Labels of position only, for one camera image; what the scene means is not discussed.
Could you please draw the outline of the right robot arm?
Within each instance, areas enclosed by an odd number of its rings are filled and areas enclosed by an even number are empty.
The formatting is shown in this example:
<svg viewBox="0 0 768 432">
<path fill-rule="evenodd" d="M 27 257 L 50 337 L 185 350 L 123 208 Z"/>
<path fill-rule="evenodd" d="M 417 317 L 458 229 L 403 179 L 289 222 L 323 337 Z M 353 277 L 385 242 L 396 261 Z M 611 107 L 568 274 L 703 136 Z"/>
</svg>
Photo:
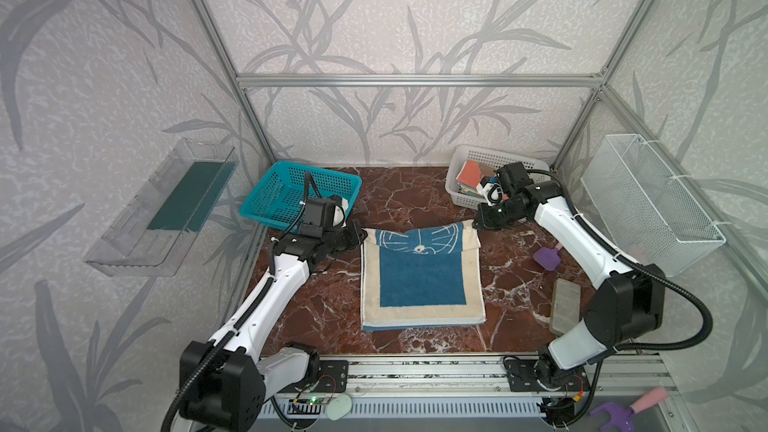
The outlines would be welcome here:
<svg viewBox="0 0 768 432">
<path fill-rule="evenodd" d="M 577 210 L 554 173 L 513 162 L 481 185 L 486 200 L 477 208 L 475 229 L 509 230 L 521 220 L 533 221 L 566 249 L 595 289 L 577 325 L 540 350 L 540 380 L 555 380 L 622 351 L 686 350 L 711 335 L 714 318 L 705 303 L 667 279 L 659 267 L 637 262 L 610 242 Z M 662 326 L 667 292 L 690 303 L 701 316 L 701 326 L 689 338 L 646 343 L 642 336 Z"/>
</svg>

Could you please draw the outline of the white plastic basket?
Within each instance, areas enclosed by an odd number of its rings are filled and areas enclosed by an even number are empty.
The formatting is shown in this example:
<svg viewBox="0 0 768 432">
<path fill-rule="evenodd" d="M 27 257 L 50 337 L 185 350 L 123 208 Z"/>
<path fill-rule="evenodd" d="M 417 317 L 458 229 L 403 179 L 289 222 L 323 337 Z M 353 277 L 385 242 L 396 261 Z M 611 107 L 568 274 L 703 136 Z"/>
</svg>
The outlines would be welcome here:
<svg viewBox="0 0 768 432">
<path fill-rule="evenodd" d="M 548 170 L 549 166 L 539 159 L 512 153 L 495 151 L 477 146 L 459 146 L 451 159 L 446 175 L 445 190 L 454 205 L 475 210 L 485 203 L 481 193 L 486 184 L 496 184 L 495 173 L 502 166 L 520 162 L 528 170 Z"/>
</svg>

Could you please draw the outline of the teal plastic basket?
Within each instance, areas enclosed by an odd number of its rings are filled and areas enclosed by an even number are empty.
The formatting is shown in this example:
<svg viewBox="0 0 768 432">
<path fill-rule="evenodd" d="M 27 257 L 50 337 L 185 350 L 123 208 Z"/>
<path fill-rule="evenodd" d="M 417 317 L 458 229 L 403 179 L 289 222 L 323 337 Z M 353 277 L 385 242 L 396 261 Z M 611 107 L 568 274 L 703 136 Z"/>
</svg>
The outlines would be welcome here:
<svg viewBox="0 0 768 432">
<path fill-rule="evenodd" d="M 309 172 L 322 198 L 346 200 L 349 215 L 362 188 L 356 175 L 293 162 L 274 164 L 246 197 L 240 215 L 266 227 L 285 230 L 297 217 L 304 201 L 305 173 Z"/>
</svg>

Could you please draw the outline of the brown red bear towel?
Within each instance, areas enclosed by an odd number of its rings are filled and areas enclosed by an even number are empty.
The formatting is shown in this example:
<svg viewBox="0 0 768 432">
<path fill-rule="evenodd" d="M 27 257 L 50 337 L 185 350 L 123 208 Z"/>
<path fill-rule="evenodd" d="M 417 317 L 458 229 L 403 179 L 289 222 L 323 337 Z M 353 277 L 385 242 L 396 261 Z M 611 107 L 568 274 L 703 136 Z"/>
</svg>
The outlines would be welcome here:
<svg viewBox="0 0 768 432">
<path fill-rule="evenodd" d="M 456 182 L 459 187 L 476 192 L 476 188 L 482 178 L 492 178 L 495 174 L 496 170 L 494 168 L 473 160 L 467 160 L 463 163 L 457 174 Z"/>
</svg>

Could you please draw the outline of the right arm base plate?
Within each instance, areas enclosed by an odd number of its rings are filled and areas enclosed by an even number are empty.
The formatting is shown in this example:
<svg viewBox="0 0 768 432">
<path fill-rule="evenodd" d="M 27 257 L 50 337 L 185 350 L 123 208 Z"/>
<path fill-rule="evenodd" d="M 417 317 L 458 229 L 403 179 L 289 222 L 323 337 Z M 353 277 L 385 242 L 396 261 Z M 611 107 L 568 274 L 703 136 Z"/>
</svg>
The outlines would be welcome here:
<svg viewBox="0 0 768 432">
<path fill-rule="evenodd" d="M 508 355 L 502 359 L 511 392 L 552 392 L 583 394 L 591 390 L 584 367 L 571 370 L 552 368 L 537 357 Z"/>
</svg>

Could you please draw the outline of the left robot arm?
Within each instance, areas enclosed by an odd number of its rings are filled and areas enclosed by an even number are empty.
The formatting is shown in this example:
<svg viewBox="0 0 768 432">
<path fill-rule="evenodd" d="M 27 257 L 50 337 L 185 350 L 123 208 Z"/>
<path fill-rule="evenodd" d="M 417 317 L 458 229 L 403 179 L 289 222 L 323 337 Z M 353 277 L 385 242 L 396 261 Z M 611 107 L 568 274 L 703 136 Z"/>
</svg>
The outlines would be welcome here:
<svg viewBox="0 0 768 432">
<path fill-rule="evenodd" d="M 266 357 L 263 347 L 293 296 L 329 255 L 359 248 L 367 237 L 348 218 L 362 186 L 359 177 L 279 162 L 254 190 L 260 195 L 274 175 L 302 172 L 299 209 L 269 248 L 269 265 L 234 315 L 206 342 L 191 342 L 180 358 L 179 387 L 161 430 L 177 418 L 204 430 L 248 431 L 263 405 L 291 384 L 311 385 L 319 358 L 310 347 L 289 345 Z"/>
</svg>

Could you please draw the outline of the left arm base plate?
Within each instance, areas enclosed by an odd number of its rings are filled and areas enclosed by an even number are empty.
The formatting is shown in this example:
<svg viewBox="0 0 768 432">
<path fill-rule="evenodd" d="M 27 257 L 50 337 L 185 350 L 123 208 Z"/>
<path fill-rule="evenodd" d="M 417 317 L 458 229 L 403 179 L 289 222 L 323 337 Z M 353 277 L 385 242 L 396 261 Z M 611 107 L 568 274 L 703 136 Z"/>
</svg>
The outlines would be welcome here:
<svg viewBox="0 0 768 432">
<path fill-rule="evenodd" d="M 349 368 L 350 363 L 347 360 L 320 360 L 316 372 L 311 372 L 308 378 L 290 385 L 287 391 L 291 393 L 343 393 L 347 388 Z"/>
</svg>

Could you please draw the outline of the blue cream Doraemon towel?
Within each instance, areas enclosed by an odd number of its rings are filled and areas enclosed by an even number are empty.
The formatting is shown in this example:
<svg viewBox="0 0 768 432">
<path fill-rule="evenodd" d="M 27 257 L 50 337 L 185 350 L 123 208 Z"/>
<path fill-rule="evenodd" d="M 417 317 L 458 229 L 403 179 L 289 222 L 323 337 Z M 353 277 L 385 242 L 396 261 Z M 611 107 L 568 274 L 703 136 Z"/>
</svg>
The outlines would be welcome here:
<svg viewBox="0 0 768 432">
<path fill-rule="evenodd" d="M 392 232 L 369 229 L 361 251 L 366 331 L 472 326 L 486 321 L 481 242 L 470 220 Z"/>
</svg>

